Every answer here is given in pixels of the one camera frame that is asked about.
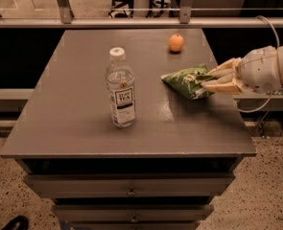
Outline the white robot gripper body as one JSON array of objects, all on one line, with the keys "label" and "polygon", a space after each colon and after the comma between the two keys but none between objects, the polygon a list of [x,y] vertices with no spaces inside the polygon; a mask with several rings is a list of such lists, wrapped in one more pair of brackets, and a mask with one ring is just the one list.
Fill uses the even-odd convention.
[{"label": "white robot gripper body", "polygon": [[250,51],[241,59],[239,76],[256,93],[279,89],[281,82],[277,72],[276,49],[267,46]]}]

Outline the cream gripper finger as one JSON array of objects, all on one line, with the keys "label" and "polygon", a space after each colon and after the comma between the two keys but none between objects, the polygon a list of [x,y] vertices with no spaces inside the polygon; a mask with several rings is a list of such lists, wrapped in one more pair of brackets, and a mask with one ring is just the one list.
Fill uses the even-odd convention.
[{"label": "cream gripper finger", "polygon": [[216,68],[210,70],[208,72],[208,75],[214,76],[214,75],[217,75],[218,73],[227,72],[228,70],[236,71],[240,62],[241,62],[240,57],[233,57],[225,61],[224,63],[218,65]]},{"label": "cream gripper finger", "polygon": [[223,93],[228,95],[240,95],[247,92],[252,92],[253,89],[241,80],[232,79],[229,82],[218,83],[216,80],[204,81],[201,86],[212,93]]}]

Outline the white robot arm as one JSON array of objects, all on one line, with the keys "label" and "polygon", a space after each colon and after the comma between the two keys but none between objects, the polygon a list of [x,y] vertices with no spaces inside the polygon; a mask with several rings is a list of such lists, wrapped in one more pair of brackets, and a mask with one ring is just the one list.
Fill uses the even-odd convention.
[{"label": "white robot arm", "polygon": [[267,93],[283,87],[283,46],[267,46],[232,58],[208,72],[212,80],[201,86],[207,91],[238,95]]}]

